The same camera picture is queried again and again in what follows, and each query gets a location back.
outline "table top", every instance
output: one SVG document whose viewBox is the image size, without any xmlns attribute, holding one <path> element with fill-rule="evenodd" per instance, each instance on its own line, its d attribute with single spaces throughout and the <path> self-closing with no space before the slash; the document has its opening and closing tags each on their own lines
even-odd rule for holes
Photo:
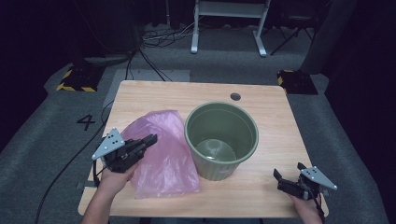
<svg viewBox="0 0 396 224">
<path fill-rule="evenodd" d="M 232 93 L 238 93 L 241 99 L 234 101 Z M 298 216 L 289 196 L 276 188 L 273 172 L 276 168 L 283 178 L 294 182 L 300 174 L 297 162 L 307 167 L 311 162 L 286 94 L 278 86 L 122 81 L 104 135 L 113 127 L 121 132 L 151 111 L 177 110 L 185 121 L 195 107 L 213 101 L 241 106 L 253 117 L 260 135 L 255 153 L 224 180 L 209 181 L 200 177 L 201 191 L 198 193 L 135 199 L 134 189 L 127 183 L 112 204 L 111 216 Z M 84 214 L 95 191 L 95 188 L 84 189 L 78 207 L 80 214 Z M 322 207 L 327 216 L 329 210 L 324 200 Z"/>
</svg>

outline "plastic bucket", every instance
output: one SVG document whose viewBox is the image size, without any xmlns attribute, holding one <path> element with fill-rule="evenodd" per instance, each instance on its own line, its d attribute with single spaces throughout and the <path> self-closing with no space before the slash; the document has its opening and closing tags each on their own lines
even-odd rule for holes
<svg viewBox="0 0 396 224">
<path fill-rule="evenodd" d="M 184 134 L 198 175 L 208 180 L 230 176 L 259 143 L 253 118 L 236 105 L 200 105 L 186 119 Z"/>
</svg>

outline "white metal frame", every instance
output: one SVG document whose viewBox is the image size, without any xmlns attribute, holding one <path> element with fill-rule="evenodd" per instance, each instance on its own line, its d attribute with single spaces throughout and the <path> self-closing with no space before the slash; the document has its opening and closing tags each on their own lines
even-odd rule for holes
<svg viewBox="0 0 396 224">
<path fill-rule="evenodd" d="M 199 16 L 244 17 L 260 18 L 259 30 L 253 31 L 253 36 L 256 40 L 260 55 L 265 57 L 267 52 L 262 44 L 261 34 L 270 3 L 271 0 L 266 0 L 265 4 L 206 2 L 195 0 L 194 32 L 192 34 L 191 53 L 198 52 Z"/>
</svg>

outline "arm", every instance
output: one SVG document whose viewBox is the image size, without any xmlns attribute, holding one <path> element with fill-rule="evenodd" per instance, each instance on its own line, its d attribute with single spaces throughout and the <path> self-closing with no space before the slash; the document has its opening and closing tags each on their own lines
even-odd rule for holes
<svg viewBox="0 0 396 224">
<path fill-rule="evenodd" d="M 117 193 L 132 178 L 135 168 L 136 165 L 128 169 L 124 174 L 112 173 L 108 169 L 103 171 L 99 188 L 93 195 L 90 204 L 88 204 L 81 224 L 107 224 L 111 204 Z"/>
<path fill-rule="evenodd" d="M 292 195 L 289 195 L 289 197 L 294 202 L 297 213 L 304 224 L 322 224 L 314 200 L 305 201 Z"/>
</svg>

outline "plastic bag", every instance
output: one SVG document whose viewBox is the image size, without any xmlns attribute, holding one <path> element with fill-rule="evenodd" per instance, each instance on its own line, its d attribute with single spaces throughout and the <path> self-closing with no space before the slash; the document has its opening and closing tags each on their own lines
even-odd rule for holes
<svg viewBox="0 0 396 224">
<path fill-rule="evenodd" d="M 134 197 L 171 197 L 199 192 L 199 177 L 178 112 L 150 112 L 131 123 L 121 135 L 123 139 L 142 139 L 151 133 L 157 134 L 158 141 L 147 149 L 134 171 L 131 180 Z"/>
</svg>

